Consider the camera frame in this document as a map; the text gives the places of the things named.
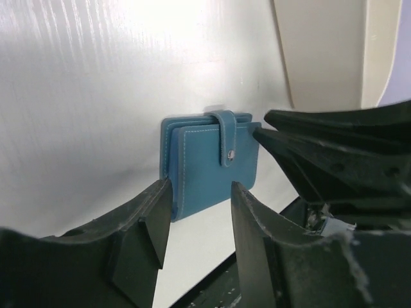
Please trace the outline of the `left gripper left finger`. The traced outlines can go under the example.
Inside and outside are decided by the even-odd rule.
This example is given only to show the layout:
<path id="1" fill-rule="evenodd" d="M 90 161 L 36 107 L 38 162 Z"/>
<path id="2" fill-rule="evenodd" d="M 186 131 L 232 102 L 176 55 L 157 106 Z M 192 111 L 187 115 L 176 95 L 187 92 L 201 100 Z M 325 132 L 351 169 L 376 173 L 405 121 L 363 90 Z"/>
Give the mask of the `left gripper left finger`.
<path id="1" fill-rule="evenodd" d="M 157 180 L 60 237 L 1 229 L 2 307 L 151 307 L 173 192 Z"/>

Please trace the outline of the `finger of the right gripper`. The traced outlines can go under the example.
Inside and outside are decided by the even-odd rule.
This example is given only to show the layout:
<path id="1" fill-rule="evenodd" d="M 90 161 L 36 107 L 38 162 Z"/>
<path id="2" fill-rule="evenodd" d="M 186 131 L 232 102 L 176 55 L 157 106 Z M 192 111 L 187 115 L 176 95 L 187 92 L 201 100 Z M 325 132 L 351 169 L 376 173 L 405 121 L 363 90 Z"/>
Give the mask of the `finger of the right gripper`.
<path id="1" fill-rule="evenodd" d="M 253 136 L 302 201 L 362 228 L 410 229 L 410 102 L 339 112 L 271 110 Z"/>

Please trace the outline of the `blue leather card holder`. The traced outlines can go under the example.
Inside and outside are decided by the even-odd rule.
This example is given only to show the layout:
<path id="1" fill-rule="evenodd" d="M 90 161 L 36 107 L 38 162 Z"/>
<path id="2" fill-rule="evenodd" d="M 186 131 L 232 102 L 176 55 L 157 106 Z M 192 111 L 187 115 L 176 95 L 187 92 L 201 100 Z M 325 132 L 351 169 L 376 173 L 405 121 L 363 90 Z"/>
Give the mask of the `blue leather card holder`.
<path id="1" fill-rule="evenodd" d="M 228 200 L 233 182 L 253 188 L 259 144 L 252 134 L 259 127 L 250 113 L 230 110 L 162 121 L 159 171 L 171 180 L 172 221 Z"/>

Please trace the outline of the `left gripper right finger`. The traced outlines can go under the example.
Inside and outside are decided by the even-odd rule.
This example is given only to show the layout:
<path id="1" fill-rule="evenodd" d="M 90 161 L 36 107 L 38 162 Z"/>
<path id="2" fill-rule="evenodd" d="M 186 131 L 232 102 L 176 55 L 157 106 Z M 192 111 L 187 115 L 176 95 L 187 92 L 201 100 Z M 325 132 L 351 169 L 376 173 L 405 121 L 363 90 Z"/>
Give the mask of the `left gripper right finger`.
<path id="1" fill-rule="evenodd" d="M 231 186 L 244 307 L 409 307 L 410 232 L 307 230 Z"/>

